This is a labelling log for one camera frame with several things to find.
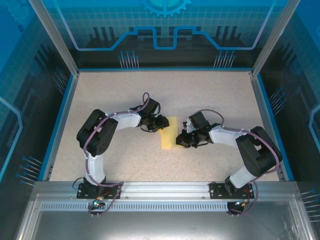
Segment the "yellow sponge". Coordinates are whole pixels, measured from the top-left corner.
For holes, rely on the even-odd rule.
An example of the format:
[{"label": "yellow sponge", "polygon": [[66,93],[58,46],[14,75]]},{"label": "yellow sponge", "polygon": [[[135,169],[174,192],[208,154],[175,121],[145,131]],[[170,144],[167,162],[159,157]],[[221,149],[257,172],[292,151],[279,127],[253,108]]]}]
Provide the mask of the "yellow sponge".
[{"label": "yellow sponge", "polygon": [[169,116],[169,126],[159,130],[161,138],[161,149],[171,149],[176,146],[176,138],[178,137],[178,121],[177,117]]}]

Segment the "enclosure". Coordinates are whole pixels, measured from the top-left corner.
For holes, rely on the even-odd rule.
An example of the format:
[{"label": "enclosure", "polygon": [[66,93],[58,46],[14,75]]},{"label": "enclosure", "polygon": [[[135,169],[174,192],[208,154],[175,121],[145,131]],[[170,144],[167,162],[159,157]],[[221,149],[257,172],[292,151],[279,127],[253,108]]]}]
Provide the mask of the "enclosure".
[{"label": "enclosure", "polygon": [[[319,11],[312,0],[0,1],[1,239],[318,239]],[[227,214],[240,198],[210,185],[244,164],[237,148],[162,149],[136,127],[104,154],[119,199],[88,214],[77,133],[93,110],[126,111],[144,92],[179,133],[201,109],[265,129],[282,161],[257,180],[250,214]]]}]

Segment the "beige speckled tabletop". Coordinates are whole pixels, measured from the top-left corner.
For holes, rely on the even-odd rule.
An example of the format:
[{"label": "beige speckled tabletop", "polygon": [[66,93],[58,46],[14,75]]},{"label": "beige speckled tabletop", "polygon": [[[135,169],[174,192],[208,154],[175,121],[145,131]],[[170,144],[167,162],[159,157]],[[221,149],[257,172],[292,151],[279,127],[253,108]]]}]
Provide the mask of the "beige speckled tabletop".
[{"label": "beige speckled tabletop", "polygon": [[[51,174],[51,181],[73,181],[85,175],[85,158],[76,135],[94,109],[118,112],[142,104],[142,94],[161,104],[161,113],[182,122],[200,109],[214,109],[224,125],[263,126],[247,72],[137,71],[82,72],[75,90]],[[205,112],[211,124],[219,116]],[[243,165],[239,150],[222,144],[161,150],[159,133],[139,128],[117,131],[104,153],[108,181],[206,182],[224,181]],[[276,173],[261,178],[278,181]]]}]

